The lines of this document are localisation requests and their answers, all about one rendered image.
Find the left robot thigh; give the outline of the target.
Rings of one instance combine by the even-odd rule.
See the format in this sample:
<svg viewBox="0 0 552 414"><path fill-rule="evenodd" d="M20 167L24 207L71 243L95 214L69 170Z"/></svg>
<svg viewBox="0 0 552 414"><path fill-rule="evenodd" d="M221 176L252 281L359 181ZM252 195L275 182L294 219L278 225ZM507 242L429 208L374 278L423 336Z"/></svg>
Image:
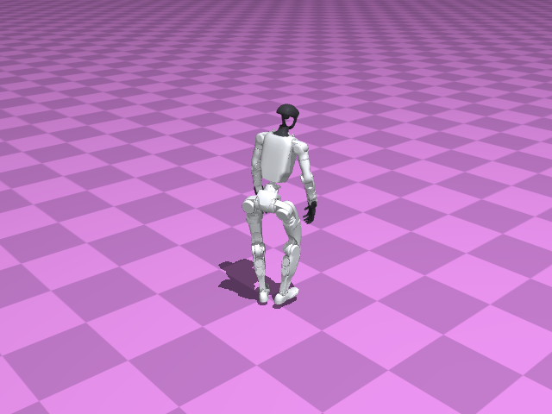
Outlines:
<svg viewBox="0 0 552 414"><path fill-rule="evenodd" d="M247 223L250 228L252 244L254 243L254 251L256 257L261 257L266 253L265 243L262 239L262 224L263 212L254 207L254 202L257 196L249 196L242 203L242 209L247 213Z"/></svg>

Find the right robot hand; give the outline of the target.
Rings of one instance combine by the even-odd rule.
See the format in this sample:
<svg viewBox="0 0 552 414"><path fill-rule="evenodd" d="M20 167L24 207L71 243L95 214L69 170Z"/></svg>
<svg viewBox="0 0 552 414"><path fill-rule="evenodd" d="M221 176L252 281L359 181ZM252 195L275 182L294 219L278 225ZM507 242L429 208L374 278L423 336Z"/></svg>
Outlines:
<svg viewBox="0 0 552 414"><path fill-rule="evenodd" d="M309 205L309 203L308 203ZM307 217L306 219L304 219L304 221L309 224L309 223L312 223L313 220L314 220L314 216L315 216L315 213L316 213L316 207L317 207L317 202L316 201L313 201L311 202L311 205L307 206L306 208L304 208L304 210L307 210L309 209L308 213L303 216L303 217ZM308 220L309 219L309 220ZM308 220L308 221L306 221Z"/></svg>

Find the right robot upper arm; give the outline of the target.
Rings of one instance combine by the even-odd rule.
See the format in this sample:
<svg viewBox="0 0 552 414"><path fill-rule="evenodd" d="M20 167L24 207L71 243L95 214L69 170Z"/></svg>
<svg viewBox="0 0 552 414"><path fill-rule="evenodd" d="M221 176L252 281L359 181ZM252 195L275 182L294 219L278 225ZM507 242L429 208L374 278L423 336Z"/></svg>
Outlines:
<svg viewBox="0 0 552 414"><path fill-rule="evenodd" d="M305 142L294 140L292 141L292 151L298 156L298 163L302 171L300 174L302 183L312 183L308 145Z"/></svg>

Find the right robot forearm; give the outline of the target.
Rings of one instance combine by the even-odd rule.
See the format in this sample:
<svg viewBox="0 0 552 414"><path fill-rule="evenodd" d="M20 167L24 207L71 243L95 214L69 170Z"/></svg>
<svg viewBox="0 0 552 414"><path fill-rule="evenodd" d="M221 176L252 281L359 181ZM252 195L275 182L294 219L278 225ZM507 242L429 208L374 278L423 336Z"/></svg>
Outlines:
<svg viewBox="0 0 552 414"><path fill-rule="evenodd" d="M311 205L311 202L313 202L313 201L317 202L315 182L314 182L314 178L313 178L312 173L310 173L310 174L311 174L311 177L312 177L312 183L304 184L304 188L306 190L306 196L308 198L307 201L308 201L309 205Z"/></svg>

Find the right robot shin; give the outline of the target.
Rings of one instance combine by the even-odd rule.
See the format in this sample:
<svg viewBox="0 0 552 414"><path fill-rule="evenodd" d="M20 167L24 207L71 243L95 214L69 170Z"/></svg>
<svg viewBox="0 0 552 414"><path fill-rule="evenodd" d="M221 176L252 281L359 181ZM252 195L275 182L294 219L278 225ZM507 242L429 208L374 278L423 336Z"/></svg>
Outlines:
<svg viewBox="0 0 552 414"><path fill-rule="evenodd" d="M282 278L279 288L279 293L285 296L292 281L292 276L296 272L300 257L301 248L298 245L293 245L290 250L290 255L284 255L282 258Z"/></svg>

